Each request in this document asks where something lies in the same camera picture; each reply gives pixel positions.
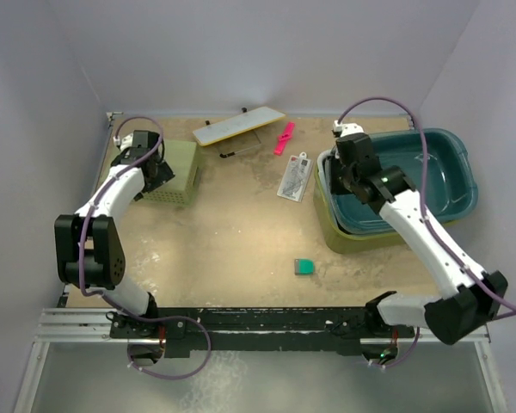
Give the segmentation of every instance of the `pink object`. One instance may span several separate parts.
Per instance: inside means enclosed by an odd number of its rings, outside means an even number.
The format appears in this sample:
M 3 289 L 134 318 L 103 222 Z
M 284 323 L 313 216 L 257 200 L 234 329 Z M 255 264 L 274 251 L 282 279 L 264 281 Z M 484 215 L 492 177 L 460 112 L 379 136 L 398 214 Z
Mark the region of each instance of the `pink object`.
M 292 130 L 294 129 L 294 122 L 286 124 L 285 131 L 277 137 L 278 143 L 273 153 L 275 155 L 282 155 L 285 149 L 286 143 L 292 138 Z

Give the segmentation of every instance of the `olive green box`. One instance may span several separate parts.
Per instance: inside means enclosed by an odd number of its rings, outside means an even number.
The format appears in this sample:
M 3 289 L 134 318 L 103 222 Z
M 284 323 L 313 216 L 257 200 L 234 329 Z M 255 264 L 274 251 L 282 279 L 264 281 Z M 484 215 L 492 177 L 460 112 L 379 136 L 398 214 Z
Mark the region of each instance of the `olive green box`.
M 195 142 L 164 141 L 164 158 L 175 177 L 160 188 L 144 195 L 144 200 L 188 206 L 193 201 L 200 181 L 203 157 Z

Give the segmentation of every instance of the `white wall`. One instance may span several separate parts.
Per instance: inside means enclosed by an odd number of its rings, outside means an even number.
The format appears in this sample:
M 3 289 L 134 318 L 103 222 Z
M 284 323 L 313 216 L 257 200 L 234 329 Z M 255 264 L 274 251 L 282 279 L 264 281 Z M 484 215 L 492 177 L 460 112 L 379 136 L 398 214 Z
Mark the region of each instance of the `white wall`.
M 487 269 L 508 278 L 508 298 L 516 302 L 516 0 L 481 1 L 421 117 L 466 144 L 480 201 L 454 233 Z M 516 411 L 516 318 L 489 329 Z
M 89 195 L 104 110 L 44 0 L 0 0 L 0 412 L 61 291 L 53 221 Z
M 163 114 L 332 114 L 371 95 L 418 109 L 478 4 L 49 1 L 107 110 Z

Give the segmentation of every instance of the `tan table surface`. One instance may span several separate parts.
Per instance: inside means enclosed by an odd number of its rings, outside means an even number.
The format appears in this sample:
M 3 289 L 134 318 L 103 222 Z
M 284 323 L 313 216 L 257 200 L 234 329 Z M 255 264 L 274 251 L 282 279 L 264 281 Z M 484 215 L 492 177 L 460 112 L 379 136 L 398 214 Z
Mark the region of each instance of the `tan table surface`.
M 255 136 L 245 133 L 202 148 L 205 167 L 190 207 L 141 200 L 117 223 L 126 274 L 152 292 L 159 306 L 353 306 L 388 290 L 435 294 L 426 269 L 406 246 L 350 256 L 329 250 L 312 203 L 313 176 L 301 203 L 277 196 L 290 155 L 305 151 L 316 161 L 333 145 L 333 119 L 287 118 L 263 126 L 257 129 L 260 149 L 227 159 L 219 151 L 244 148 Z M 296 123 L 293 139 L 277 157 L 276 138 L 289 120 Z M 166 139 L 192 141 L 192 131 L 204 121 L 160 119 Z M 353 121 L 368 133 L 408 129 L 405 118 Z M 121 136 L 134 129 L 154 128 L 135 120 Z M 116 151 L 111 141 L 101 177 Z M 296 276 L 295 258 L 313 260 L 316 273 Z M 107 305 L 73 288 L 67 306 Z

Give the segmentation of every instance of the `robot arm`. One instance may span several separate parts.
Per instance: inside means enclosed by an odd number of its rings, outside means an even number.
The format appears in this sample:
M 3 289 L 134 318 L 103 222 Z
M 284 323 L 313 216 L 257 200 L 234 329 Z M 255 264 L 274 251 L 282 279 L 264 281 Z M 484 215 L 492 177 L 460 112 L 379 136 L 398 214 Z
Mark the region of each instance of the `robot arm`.
M 336 151 L 331 162 L 331 193 L 355 194 L 388 222 L 425 264 L 440 294 L 440 297 L 383 294 L 369 305 L 369 310 L 376 313 L 376 322 L 427 327 L 442 342 L 453 344 L 491 321 L 499 304 L 464 273 L 427 229 L 421 216 L 420 194 L 411 180 L 396 166 L 381 167 L 371 138 L 360 126 L 336 121 L 333 132 Z M 499 271 L 488 274 L 428 210 L 426 217 L 445 244 L 462 257 L 465 266 L 503 297 L 507 290 L 505 277 Z
M 79 285 L 78 254 L 84 248 L 84 284 L 89 293 L 99 292 L 129 312 L 156 317 L 157 305 L 151 294 L 125 275 L 126 259 L 115 222 L 124 215 L 129 203 L 141 199 L 146 192 L 160 187 L 174 177 L 172 169 L 157 153 L 138 167 L 122 175 L 120 172 L 144 156 L 157 144 L 158 133 L 135 131 L 125 139 L 121 152 L 111 163 L 105 182 L 108 191 L 95 205 L 94 195 L 73 215 L 60 215 L 55 221 L 56 256 L 61 281 Z M 94 207 L 89 219 L 88 238 L 91 243 L 79 245 L 84 219 Z

